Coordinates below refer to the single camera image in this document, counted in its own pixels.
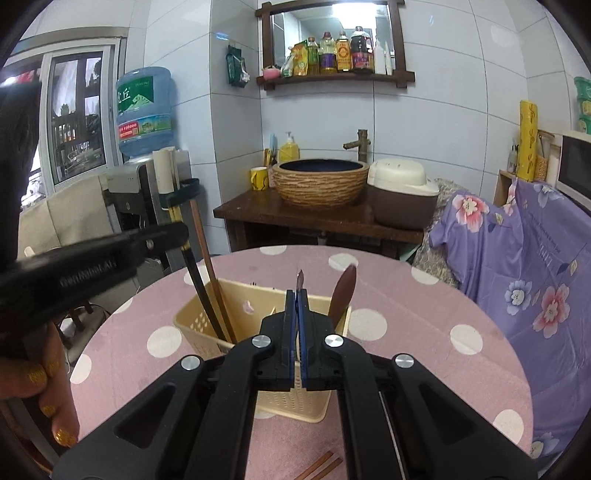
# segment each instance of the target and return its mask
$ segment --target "faucet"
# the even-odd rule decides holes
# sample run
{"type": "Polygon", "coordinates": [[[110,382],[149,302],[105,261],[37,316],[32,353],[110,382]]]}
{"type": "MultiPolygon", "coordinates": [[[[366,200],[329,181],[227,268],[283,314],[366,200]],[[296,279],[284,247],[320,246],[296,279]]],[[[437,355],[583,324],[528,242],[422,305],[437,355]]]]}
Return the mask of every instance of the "faucet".
{"type": "Polygon", "coordinates": [[[368,145],[371,145],[371,140],[368,138],[367,130],[357,130],[358,140],[356,142],[349,142],[343,144],[345,150],[358,147],[357,160],[367,163],[368,161],[368,145]]]}

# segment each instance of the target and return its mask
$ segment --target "beige basket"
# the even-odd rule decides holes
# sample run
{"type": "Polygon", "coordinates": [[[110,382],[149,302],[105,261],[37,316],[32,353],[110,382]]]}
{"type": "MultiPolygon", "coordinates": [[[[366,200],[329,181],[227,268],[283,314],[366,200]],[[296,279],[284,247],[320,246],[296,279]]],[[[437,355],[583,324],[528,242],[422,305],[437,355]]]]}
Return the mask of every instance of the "beige basket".
{"type": "MultiPolygon", "coordinates": [[[[238,341],[257,335],[264,317],[285,308],[285,291],[263,288],[229,280],[219,280],[222,296],[238,341]]],[[[213,289],[205,285],[210,298],[213,289]]],[[[330,298],[308,295],[310,310],[327,314],[330,298]]],[[[214,310],[221,318],[217,304],[214,310]]],[[[347,336],[351,308],[341,318],[336,331],[347,336]]],[[[174,324],[181,330],[195,352],[208,360],[227,353],[233,344],[215,336],[203,306],[197,296],[187,303],[174,318],[174,324]]],[[[330,391],[308,392],[301,386],[300,364],[295,363],[295,388],[289,392],[259,392],[256,406],[270,413],[296,420],[317,423],[324,418],[328,408],[330,391]]]]}

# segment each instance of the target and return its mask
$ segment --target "human hand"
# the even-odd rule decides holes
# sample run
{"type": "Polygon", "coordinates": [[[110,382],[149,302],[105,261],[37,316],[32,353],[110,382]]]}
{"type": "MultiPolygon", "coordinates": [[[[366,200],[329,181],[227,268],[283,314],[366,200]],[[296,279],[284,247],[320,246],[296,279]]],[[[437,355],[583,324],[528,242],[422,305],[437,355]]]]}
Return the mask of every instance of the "human hand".
{"type": "Polygon", "coordinates": [[[51,432],[56,442],[72,447],[78,440],[80,424],[65,360],[56,327],[50,323],[41,364],[0,358],[0,400],[40,395],[39,408],[51,418],[51,432]]]}

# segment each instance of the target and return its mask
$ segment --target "purple floral cloth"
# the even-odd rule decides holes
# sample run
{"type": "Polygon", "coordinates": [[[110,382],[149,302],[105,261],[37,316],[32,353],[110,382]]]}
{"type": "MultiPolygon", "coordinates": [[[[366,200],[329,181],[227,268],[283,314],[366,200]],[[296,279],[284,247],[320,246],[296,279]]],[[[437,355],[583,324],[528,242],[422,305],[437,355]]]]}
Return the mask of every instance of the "purple floral cloth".
{"type": "Polygon", "coordinates": [[[534,405],[534,459],[556,458],[591,407],[591,218],[542,183],[496,207],[458,191],[430,234],[515,349],[534,405]]]}

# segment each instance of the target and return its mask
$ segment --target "wooden shelf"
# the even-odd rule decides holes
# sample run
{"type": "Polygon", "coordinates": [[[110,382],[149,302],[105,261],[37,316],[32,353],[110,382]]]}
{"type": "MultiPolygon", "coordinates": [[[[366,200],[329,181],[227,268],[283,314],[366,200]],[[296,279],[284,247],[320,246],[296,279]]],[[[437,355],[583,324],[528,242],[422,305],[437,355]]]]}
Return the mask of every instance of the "wooden shelf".
{"type": "Polygon", "coordinates": [[[257,77],[256,84],[262,86],[265,90],[275,90],[275,85],[289,85],[290,83],[306,82],[329,82],[335,80],[357,80],[359,82],[387,82],[395,83],[399,87],[406,87],[408,82],[414,82],[414,72],[401,72],[394,70],[392,75],[382,75],[379,73],[353,73],[340,72],[327,75],[305,75],[279,77],[273,80],[265,80],[264,77],[257,77]]]}

